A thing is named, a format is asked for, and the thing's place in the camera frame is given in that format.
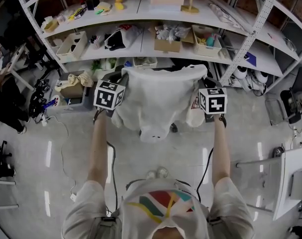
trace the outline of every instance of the shoe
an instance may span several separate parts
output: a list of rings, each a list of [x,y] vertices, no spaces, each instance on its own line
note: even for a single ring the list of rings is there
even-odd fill
[[[169,175],[169,171],[166,168],[164,168],[162,166],[160,166],[159,168],[157,168],[157,178],[164,179],[168,175]]]
[[[156,171],[149,171],[145,177],[146,180],[156,179]]]
[[[23,127],[23,130],[21,131],[21,132],[18,132],[19,134],[23,134],[23,133],[26,133],[26,131],[27,131],[27,128],[24,126]]]

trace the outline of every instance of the shirt sleeve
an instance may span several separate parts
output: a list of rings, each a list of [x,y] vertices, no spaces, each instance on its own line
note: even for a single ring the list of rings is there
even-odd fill
[[[254,235],[254,227],[251,215],[248,211],[238,189],[228,177],[220,179],[215,186],[214,201],[210,211],[212,219],[221,217],[228,231],[220,233],[236,234],[235,238],[251,239]]]
[[[87,181],[63,222],[61,237],[87,239],[95,218],[104,216],[106,207],[103,187],[96,181]]]

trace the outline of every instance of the qr code cube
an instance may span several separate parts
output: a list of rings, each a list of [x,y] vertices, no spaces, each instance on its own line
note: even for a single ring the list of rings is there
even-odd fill
[[[199,89],[200,105],[206,114],[225,114],[227,108],[226,88]]]
[[[95,90],[94,106],[114,110],[122,103],[125,87],[99,80]]]

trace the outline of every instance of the perforated metal post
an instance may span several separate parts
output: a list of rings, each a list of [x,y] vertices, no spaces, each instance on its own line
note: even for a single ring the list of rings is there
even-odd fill
[[[254,43],[256,39],[256,35],[259,33],[263,25],[265,24],[268,15],[274,5],[274,2],[276,0],[265,0],[260,12],[258,13],[255,23],[253,25],[254,33],[247,36],[245,40],[243,41],[240,50],[234,57],[232,63],[228,66],[225,73],[220,78],[220,83],[224,86],[227,85],[228,79],[233,74],[233,72],[237,69],[237,66],[240,64],[240,62],[243,60],[245,54],[250,49],[251,45]]]
[[[46,40],[46,38],[43,38],[43,36],[42,36],[43,32],[40,29],[40,27],[39,27],[38,23],[36,22],[35,18],[33,17],[30,9],[25,6],[26,0],[19,0],[19,2],[21,4],[21,7],[22,7],[23,11],[25,12],[27,18],[29,19],[31,25],[35,29],[37,35],[41,39],[42,43],[46,46],[49,54],[52,56],[53,59],[55,59],[57,61],[59,66],[62,68],[62,70],[67,73],[68,71],[67,71],[66,67],[60,62],[60,59],[56,56],[55,52],[53,51],[53,49],[51,47],[51,44]]]

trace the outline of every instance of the white t-shirt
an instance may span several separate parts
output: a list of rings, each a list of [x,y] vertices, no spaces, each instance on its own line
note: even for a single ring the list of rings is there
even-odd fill
[[[102,230],[112,222],[102,221],[106,217],[103,188],[87,181],[64,221],[62,238],[152,239],[158,229],[174,227],[184,239],[252,239],[251,216],[230,178],[215,186],[210,212],[194,195],[191,187],[173,179],[134,182],[115,215],[113,232],[106,233]]]

